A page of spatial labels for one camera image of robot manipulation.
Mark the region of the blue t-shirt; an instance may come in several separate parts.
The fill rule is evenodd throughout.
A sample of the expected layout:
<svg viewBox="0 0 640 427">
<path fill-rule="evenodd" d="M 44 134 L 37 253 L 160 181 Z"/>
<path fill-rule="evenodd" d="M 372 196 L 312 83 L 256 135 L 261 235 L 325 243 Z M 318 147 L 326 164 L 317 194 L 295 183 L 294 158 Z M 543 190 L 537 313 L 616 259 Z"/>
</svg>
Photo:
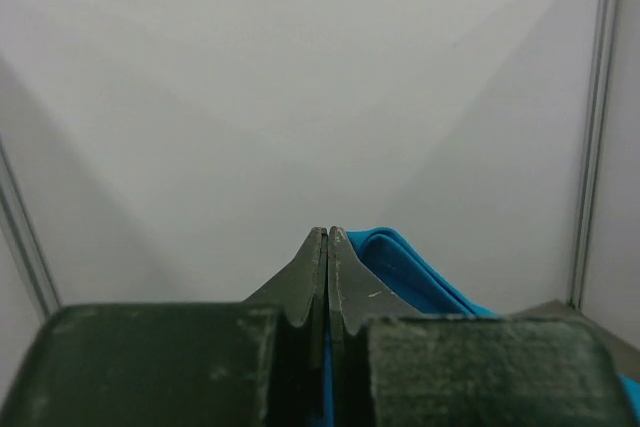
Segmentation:
<svg viewBox="0 0 640 427">
<path fill-rule="evenodd" d="M 397 231 L 376 227 L 346 233 L 351 246 L 363 265 L 376 275 L 403 301 L 421 313 L 432 315 L 479 315 L 496 317 L 498 314 L 473 303 L 457 290 Z M 324 360 L 324 418 L 313 426 L 336 426 L 334 389 L 336 384 L 332 352 L 331 327 L 327 307 Z M 639 382 L 619 376 L 639 421 Z"/>
</svg>

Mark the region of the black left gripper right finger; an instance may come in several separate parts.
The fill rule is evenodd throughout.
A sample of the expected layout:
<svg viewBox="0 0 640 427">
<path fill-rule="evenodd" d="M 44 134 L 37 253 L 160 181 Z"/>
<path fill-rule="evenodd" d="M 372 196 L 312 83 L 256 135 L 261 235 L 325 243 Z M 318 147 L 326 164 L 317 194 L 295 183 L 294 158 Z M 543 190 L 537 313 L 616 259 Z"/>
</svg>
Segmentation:
<svg viewBox="0 0 640 427">
<path fill-rule="evenodd" d="M 574 316 L 425 314 L 328 241 L 336 426 L 635 426 L 597 331 Z"/>
</svg>

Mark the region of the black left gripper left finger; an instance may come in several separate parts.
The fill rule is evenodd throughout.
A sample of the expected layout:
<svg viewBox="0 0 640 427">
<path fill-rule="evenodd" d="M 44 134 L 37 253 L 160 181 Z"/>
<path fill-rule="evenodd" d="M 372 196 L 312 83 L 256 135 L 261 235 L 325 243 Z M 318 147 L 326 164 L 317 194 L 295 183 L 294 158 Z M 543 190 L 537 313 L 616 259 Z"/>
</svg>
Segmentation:
<svg viewBox="0 0 640 427">
<path fill-rule="evenodd" d="M 326 417 L 328 235 L 241 302 L 61 309 L 1 407 L 5 426 L 317 426 Z"/>
</svg>

